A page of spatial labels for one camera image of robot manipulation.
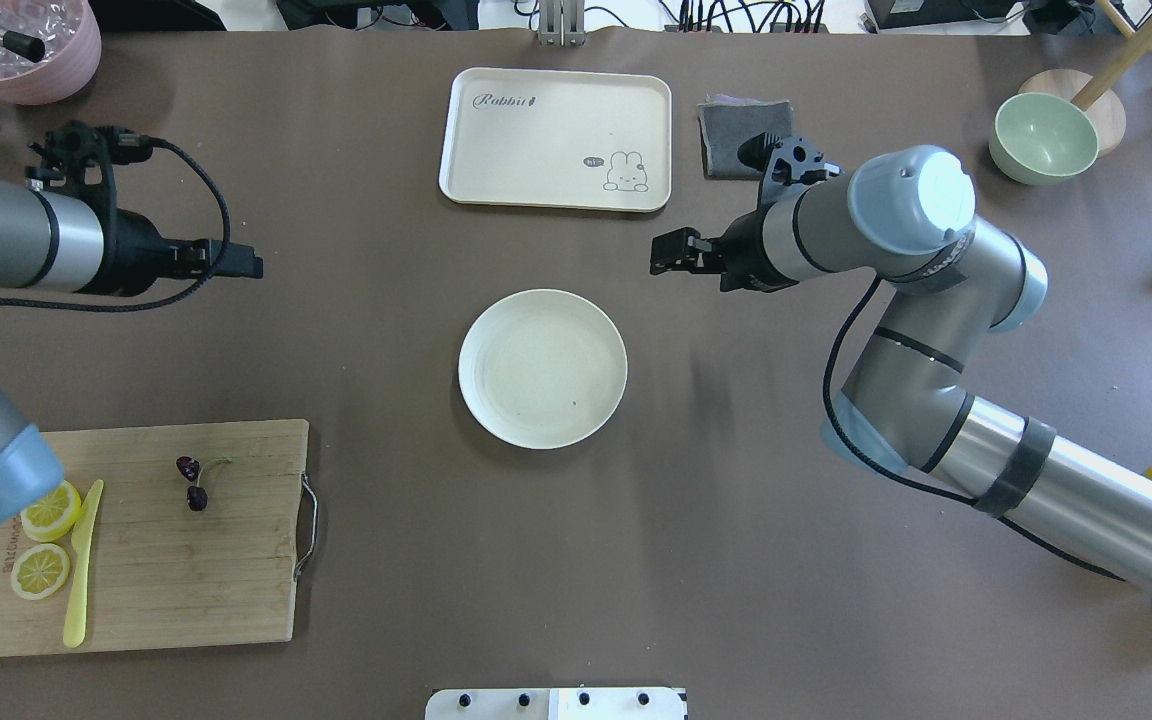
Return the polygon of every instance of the green bowl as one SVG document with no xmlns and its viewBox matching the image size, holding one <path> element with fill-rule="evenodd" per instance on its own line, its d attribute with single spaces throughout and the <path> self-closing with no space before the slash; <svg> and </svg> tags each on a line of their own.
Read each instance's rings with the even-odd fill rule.
<svg viewBox="0 0 1152 720">
<path fill-rule="evenodd" d="M 1061 97 L 1023 92 L 993 118 L 990 156 L 1007 177 L 1055 184 L 1091 168 L 1101 142 L 1087 114 Z"/>
</svg>

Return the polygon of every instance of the gray cloth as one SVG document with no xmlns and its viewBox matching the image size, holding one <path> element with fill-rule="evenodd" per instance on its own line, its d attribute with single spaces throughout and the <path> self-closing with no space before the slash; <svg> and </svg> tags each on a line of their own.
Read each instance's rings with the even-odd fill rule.
<svg viewBox="0 0 1152 720">
<path fill-rule="evenodd" d="M 765 103 L 711 94 L 700 109 L 700 141 L 705 146 L 705 176 L 759 179 L 761 173 L 736 159 L 742 142 L 759 132 L 794 135 L 794 108 L 788 100 Z"/>
</svg>

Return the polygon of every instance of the wooden cutting board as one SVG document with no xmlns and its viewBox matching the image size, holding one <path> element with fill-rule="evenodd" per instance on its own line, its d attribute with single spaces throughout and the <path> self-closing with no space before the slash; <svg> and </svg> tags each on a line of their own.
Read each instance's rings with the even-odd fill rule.
<svg viewBox="0 0 1152 720">
<path fill-rule="evenodd" d="M 44 433 L 83 497 L 105 479 L 88 575 L 88 638 L 60 642 L 69 583 L 28 601 L 12 592 L 20 521 L 0 525 L 0 657 L 287 642 L 296 611 L 296 520 L 306 420 Z M 175 458 L 227 456 L 185 506 Z M 69 536 L 56 541 L 73 558 Z"/>
</svg>

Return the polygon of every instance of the knife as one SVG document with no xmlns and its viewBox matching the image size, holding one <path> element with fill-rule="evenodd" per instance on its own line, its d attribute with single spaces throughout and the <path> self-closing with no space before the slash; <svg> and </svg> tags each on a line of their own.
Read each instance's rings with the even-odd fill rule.
<svg viewBox="0 0 1152 720">
<path fill-rule="evenodd" d="M 96 509 L 105 480 L 99 478 L 83 498 L 83 516 L 74 525 L 70 543 L 74 547 L 74 571 L 69 578 L 69 607 L 65 609 L 65 646 L 74 649 L 88 636 L 88 566 L 91 564 L 92 530 L 96 530 Z"/>
</svg>

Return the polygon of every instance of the pink bowl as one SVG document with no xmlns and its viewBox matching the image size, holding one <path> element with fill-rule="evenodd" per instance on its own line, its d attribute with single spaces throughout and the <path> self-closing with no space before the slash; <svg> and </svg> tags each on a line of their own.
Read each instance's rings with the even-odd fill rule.
<svg viewBox="0 0 1152 720">
<path fill-rule="evenodd" d="M 59 53 L 18 76 L 0 78 L 0 100 L 45 105 L 76 94 L 96 75 L 100 63 L 100 28 L 88 0 L 82 3 L 78 29 Z"/>
</svg>

